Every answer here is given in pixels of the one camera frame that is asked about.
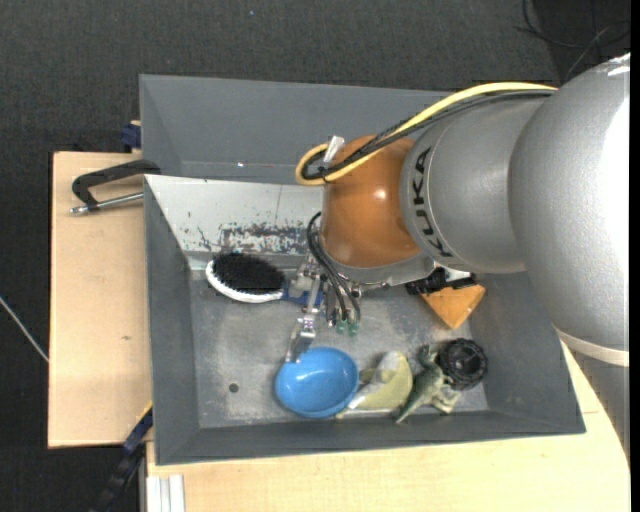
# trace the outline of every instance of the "wooden table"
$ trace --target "wooden table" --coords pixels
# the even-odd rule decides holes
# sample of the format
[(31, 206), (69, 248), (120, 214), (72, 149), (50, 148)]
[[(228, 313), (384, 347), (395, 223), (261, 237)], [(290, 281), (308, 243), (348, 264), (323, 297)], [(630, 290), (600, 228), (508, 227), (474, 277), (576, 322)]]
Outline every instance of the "wooden table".
[[(138, 154), (53, 160), (49, 446), (121, 443), (151, 399), (140, 205), (74, 217), (81, 174)], [(97, 189), (139, 191), (140, 179)], [(622, 511), (630, 473), (615, 431), (565, 350), (587, 433), (356, 453), (156, 466), (183, 474), (197, 511)]]

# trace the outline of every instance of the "black bristles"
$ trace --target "black bristles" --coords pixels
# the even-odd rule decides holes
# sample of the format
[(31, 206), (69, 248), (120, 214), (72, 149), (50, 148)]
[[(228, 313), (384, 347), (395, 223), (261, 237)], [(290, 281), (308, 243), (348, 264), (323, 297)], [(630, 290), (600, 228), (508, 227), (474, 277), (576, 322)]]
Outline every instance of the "black bristles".
[(284, 273), (268, 261), (248, 254), (228, 253), (215, 258), (215, 276), (229, 288), (259, 295), (284, 286)]

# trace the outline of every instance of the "black round object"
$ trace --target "black round object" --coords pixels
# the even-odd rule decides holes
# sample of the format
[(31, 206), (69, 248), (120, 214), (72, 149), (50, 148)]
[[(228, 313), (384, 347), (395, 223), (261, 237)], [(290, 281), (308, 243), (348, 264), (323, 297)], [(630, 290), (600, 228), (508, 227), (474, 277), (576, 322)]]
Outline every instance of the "black round object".
[(476, 342), (464, 338), (445, 344), (438, 353), (437, 362), (451, 379), (451, 387), (457, 391), (471, 389), (487, 373), (484, 350)]

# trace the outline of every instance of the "black carpet floor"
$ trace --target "black carpet floor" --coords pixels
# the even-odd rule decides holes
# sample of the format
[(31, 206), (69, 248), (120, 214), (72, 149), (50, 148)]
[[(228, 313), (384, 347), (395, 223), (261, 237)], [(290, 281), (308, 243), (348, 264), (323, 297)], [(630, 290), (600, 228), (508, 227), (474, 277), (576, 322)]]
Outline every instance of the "black carpet floor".
[[(49, 155), (121, 151), (139, 73), (463, 88), (567, 78), (630, 48), (630, 0), (3, 0), (0, 295), (47, 346)], [(116, 447), (46, 449), (48, 368), (0, 310), (0, 511), (87, 510)], [(135, 491), (116, 510), (136, 510)]]

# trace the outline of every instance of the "wooden board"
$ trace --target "wooden board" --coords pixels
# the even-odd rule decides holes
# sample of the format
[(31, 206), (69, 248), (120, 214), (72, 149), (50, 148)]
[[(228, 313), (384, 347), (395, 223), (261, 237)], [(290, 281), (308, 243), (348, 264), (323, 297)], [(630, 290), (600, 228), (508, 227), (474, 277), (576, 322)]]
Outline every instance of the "wooden board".
[[(151, 399), (142, 203), (73, 216), (75, 177), (140, 158), (60, 152), (51, 214), (50, 447), (121, 443)], [(139, 192), (131, 178), (98, 200)]]

